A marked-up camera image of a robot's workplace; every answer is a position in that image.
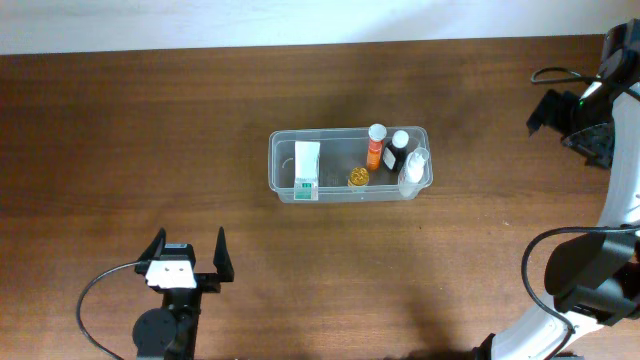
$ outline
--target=clear plastic container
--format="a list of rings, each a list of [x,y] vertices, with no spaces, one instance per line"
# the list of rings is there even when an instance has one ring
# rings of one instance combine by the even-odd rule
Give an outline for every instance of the clear plastic container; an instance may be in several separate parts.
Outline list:
[[[404,130],[409,134],[407,152],[418,147],[429,149],[427,132],[418,126],[387,128],[385,143],[393,134]],[[294,200],[295,142],[320,142],[320,174],[318,201]],[[369,173],[367,186],[354,189],[347,182],[356,167],[364,167],[367,161],[369,128],[317,129],[276,131],[269,139],[269,187],[278,193],[284,203],[331,203],[411,200],[420,190],[431,185],[431,156],[424,169],[422,179],[415,184],[410,196],[402,196],[398,187],[398,173],[387,171],[382,166]]]

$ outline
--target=yellow jar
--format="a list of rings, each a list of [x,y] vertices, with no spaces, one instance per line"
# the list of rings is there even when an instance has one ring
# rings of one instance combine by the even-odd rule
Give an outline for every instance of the yellow jar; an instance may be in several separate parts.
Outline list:
[[[347,184],[350,187],[366,186],[369,183],[369,172],[363,167],[357,167],[351,171]]]

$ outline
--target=wooden table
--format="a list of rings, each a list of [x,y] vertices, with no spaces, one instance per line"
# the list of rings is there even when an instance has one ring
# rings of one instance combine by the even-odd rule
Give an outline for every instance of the wooden table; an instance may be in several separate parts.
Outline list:
[[[429,41],[0,57],[0,352],[105,359],[74,307],[95,275],[157,230],[212,271],[224,226],[236,282],[206,295],[201,359],[369,359],[469,350],[532,306],[528,241],[594,225],[608,172],[525,122],[548,88],[531,72],[592,74],[602,37]],[[584,86],[575,86],[581,91]],[[279,129],[419,125],[433,185],[407,202],[285,205],[267,183]],[[549,252],[531,277],[542,290]],[[135,357],[131,329],[161,296],[125,271],[83,308]],[[571,346],[635,359],[640,323]]]

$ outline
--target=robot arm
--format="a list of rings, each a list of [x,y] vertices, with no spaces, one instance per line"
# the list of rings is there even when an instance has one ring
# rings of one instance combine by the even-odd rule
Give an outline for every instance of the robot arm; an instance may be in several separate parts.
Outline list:
[[[640,93],[640,21],[612,29],[605,40],[599,77]],[[587,157],[587,165],[610,167],[611,179],[599,227],[640,223],[640,102],[619,89],[594,83],[580,99],[551,90],[527,123],[563,133],[563,144]],[[615,131],[615,152],[611,134]],[[564,347],[585,334],[640,317],[640,249],[632,234],[586,234],[558,246],[545,274],[541,300],[567,318],[575,331]],[[533,306],[511,328],[489,336],[476,359],[546,359],[569,329]]]
[[[138,259],[135,271],[147,285],[163,295],[162,307],[136,321],[133,342],[139,360],[193,360],[204,293],[219,293],[220,283],[233,282],[235,272],[220,228],[213,264],[217,273],[193,272],[196,258],[189,244],[167,244],[161,229]]]
[[[632,90],[640,93],[640,83],[634,85]],[[613,106],[613,118],[616,125],[616,151],[613,157],[609,192],[604,211],[598,221],[598,226],[618,227],[623,224],[638,224],[640,222],[640,197],[636,196],[640,194],[640,142],[638,141],[638,139],[640,139],[640,102],[627,94],[620,95]],[[564,251],[554,252],[554,254],[556,254],[555,263],[553,262],[554,256],[552,256],[549,266],[547,267],[546,287],[549,288],[549,286],[553,286],[550,283],[553,281],[552,278],[557,277],[557,272],[563,271],[563,273],[570,274],[568,268],[560,269],[562,262],[567,264],[567,266],[572,264],[568,259],[569,256],[565,256],[569,253],[576,258],[585,256],[590,261],[598,260],[598,255],[600,255],[602,261],[606,265],[610,265],[611,269],[607,271],[607,269],[603,268],[602,264],[598,264],[598,269],[593,269],[598,270],[598,273],[601,274],[602,277],[606,276],[601,284],[596,286],[596,289],[599,286],[606,286],[607,284],[605,283],[609,277],[619,269],[622,269],[625,264],[627,264],[629,258],[634,256],[635,239],[631,239],[631,241],[631,244],[619,244],[613,242],[613,240],[609,240],[608,243],[619,246],[619,248],[615,249],[615,254],[602,255],[602,252],[598,252],[597,254],[576,254],[576,251],[578,251],[577,247],[583,247],[584,241],[579,241],[578,245],[571,248],[567,247]],[[612,261],[612,257],[616,255],[622,255],[619,262]],[[574,273],[572,275],[575,279],[580,274]],[[637,284],[629,285],[630,288],[638,286]],[[622,317],[631,316],[635,318],[640,315],[637,311],[634,314],[634,311],[640,303],[640,298],[637,297],[637,289],[629,289],[629,292],[635,292],[634,300],[626,299],[627,301],[623,301],[625,298],[622,296],[619,299],[611,299],[612,301],[608,305],[619,311],[628,311],[631,309],[631,313],[614,313],[608,317],[601,316],[600,320],[593,313],[588,315],[575,311],[563,313],[563,315],[571,321],[576,331],[566,345],[568,346],[590,332],[601,329],[605,324],[613,325],[615,321]],[[555,307],[554,296],[545,293],[542,296],[542,300],[547,306],[551,308]],[[490,359],[544,359],[560,344],[566,331],[567,328],[564,323],[534,305],[511,328],[497,334],[493,338]]]

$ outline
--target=black cable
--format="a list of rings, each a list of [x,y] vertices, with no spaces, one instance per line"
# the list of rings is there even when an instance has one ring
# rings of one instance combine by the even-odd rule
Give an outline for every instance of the black cable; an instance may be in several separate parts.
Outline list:
[[[524,251],[524,255],[522,255],[522,265],[521,265],[521,273],[522,273],[522,282],[524,283],[524,288],[527,290],[527,293],[529,294],[529,296],[531,297],[531,299],[533,300],[534,303],[536,303],[536,305],[538,305],[542,310],[544,310],[546,313],[548,313],[549,315],[557,318],[558,320],[562,321],[566,326],[567,326],[567,333],[564,336],[564,338],[562,339],[562,342],[560,342],[560,344],[553,349],[553,351],[551,352],[551,354],[549,354],[549,356],[547,356],[545,358],[545,360],[549,360],[551,358],[553,358],[554,356],[556,356],[560,351],[562,351],[562,349],[565,347],[565,345],[567,345],[567,343],[569,342],[569,340],[571,339],[571,336],[573,336],[573,334],[576,333],[576,330],[573,328],[573,325],[571,324],[571,321],[569,321],[566,317],[560,315],[560,313],[558,313],[557,311],[551,309],[550,307],[548,307],[547,305],[545,305],[542,300],[540,300],[540,298],[538,298],[538,296],[535,294],[535,292],[533,291],[533,289],[531,288],[531,284],[529,283],[529,276],[527,275],[527,266],[529,263],[529,256],[531,255],[531,252],[533,251],[533,248],[536,247],[536,245],[538,245],[538,243],[540,243],[542,240],[551,237],[551,236],[555,236],[555,235],[559,235],[559,234],[575,234],[575,233],[579,233],[579,234],[613,234],[613,233],[630,233],[630,232],[635,232],[640,230],[640,225],[633,225],[633,226],[628,226],[628,227],[624,227],[624,228],[610,228],[610,227],[563,227],[563,228],[557,228],[557,229],[553,229],[553,230],[549,230],[549,231],[545,231],[542,234],[536,236],[533,240],[531,240],[531,242],[529,243],[529,245],[527,245],[527,248]]]
[[[538,80],[538,76],[544,74],[544,73],[548,73],[548,72],[562,72],[562,73],[566,73],[571,75],[570,77],[564,77],[564,78],[554,78],[554,79],[544,79],[544,80]],[[626,94],[628,94],[629,96],[631,96],[632,98],[640,101],[640,94],[638,94],[637,92],[629,89],[628,87],[624,86],[624,85],[620,85],[616,82],[613,82],[611,80],[607,80],[607,79],[601,79],[599,77],[595,77],[595,76],[584,76],[578,72],[563,68],[563,67],[547,67],[547,68],[543,68],[540,69],[536,72],[534,72],[531,75],[531,83],[534,85],[541,85],[541,84],[563,84],[563,83],[574,83],[574,82],[584,82],[587,84],[591,84],[592,82],[599,82],[601,84],[607,85],[611,88],[620,90],[625,92]]]
[[[87,293],[93,287],[93,285],[95,285],[98,281],[102,280],[102,278],[104,278],[105,276],[107,276],[109,274],[112,274],[112,273],[114,273],[114,272],[116,272],[118,270],[122,270],[122,269],[125,269],[125,268],[128,268],[128,267],[131,267],[131,266],[136,266],[136,265],[140,264],[141,262],[142,261],[136,261],[136,262],[123,264],[123,265],[116,266],[113,269],[109,269],[109,270],[103,272],[102,274],[98,275],[95,279],[91,280],[91,282],[84,288],[84,290],[82,290],[82,293],[80,293],[80,297],[78,298],[78,304],[76,305],[76,322],[78,323],[78,327],[80,328],[80,332],[82,332],[82,335],[84,335],[87,338],[87,340],[89,340],[90,343],[92,343],[95,347],[97,347],[98,349],[100,349],[102,352],[104,352],[105,354],[109,355],[113,359],[124,360],[123,358],[121,358],[120,356],[116,355],[111,350],[107,349],[106,347],[102,346],[102,344],[97,342],[96,339],[94,339],[89,334],[87,329],[84,327],[84,323],[82,322],[82,318],[80,317],[80,309],[82,308],[82,300],[84,300],[85,295],[87,295]]]

